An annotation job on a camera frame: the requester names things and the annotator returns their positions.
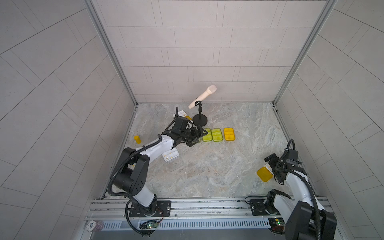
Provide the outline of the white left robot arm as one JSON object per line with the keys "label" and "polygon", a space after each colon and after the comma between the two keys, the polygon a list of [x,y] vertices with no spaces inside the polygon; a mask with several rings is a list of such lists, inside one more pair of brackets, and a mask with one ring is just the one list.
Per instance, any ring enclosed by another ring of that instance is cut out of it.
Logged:
{"label": "white left robot arm", "polygon": [[112,197],[125,197],[134,201],[145,215],[156,210],[157,196],[146,186],[149,165],[163,153],[184,143],[192,147],[208,132],[194,126],[185,117],[175,117],[171,124],[158,135],[158,139],[139,149],[125,148],[121,153],[107,186]]}

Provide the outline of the green pillbox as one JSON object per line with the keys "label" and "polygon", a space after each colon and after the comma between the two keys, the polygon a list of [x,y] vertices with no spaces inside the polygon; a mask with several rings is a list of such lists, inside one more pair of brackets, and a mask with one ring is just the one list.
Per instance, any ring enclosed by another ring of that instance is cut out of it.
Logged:
{"label": "green pillbox", "polygon": [[221,142],[224,140],[221,129],[211,129],[211,133],[214,142]]}
{"label": "green pillbox", "polygon": [[211,142],[211,141],[213,141],[213,136],[212,136],[211,129],[206,128],[205,130],[208,131],[209,134],[204,136],[204,137],[202,137],[203,142]]}

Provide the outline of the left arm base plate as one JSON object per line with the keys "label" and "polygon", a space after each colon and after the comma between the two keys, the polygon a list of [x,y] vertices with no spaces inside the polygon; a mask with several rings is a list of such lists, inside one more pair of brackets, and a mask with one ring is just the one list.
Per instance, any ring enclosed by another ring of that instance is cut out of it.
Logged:
{"label": "left arm base plate", "polygon": [[149,207],[144,207],[138,203],[132,204],[129,208],[129,217],[130,218],[159,218],[159,217],[169,217],[171,210],[171,201],[156,201],[156,203],[151,203]]}

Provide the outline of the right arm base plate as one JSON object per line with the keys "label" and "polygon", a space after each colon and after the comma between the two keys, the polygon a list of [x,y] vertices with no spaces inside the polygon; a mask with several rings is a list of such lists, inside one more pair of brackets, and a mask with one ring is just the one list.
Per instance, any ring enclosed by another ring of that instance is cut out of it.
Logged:
{"label": "right arm base plate", "polygon": [[248,201],[253,216],[279,216],[280,212],[267,199],[251,199]]}

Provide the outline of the clear pillbox white tray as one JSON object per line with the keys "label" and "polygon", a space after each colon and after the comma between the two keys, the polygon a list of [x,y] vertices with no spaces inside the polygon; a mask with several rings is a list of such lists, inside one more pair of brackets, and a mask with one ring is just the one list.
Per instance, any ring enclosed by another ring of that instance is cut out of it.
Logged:
{"label": "clear pillbox white tray", "polygon": [[166,169],[170,172],[180,169],[185,164],[177,148],[162,153],[162,157],[165,161]]}

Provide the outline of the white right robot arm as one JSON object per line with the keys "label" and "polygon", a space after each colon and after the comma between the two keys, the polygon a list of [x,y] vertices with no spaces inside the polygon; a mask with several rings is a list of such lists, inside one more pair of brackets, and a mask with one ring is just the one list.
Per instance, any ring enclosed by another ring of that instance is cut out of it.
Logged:
{"label": "white right robot arm", "polygon": [[265,158],[276,182],[287,184],[293,193],[271,190],[265,206],[269,211],[278,212],[285,222],[284,235],[287,240],[332,240],[337,219],[325,210],[315,196],[307,173],[298,161],[298,151],[285,149],[281,157],[272,154]]}

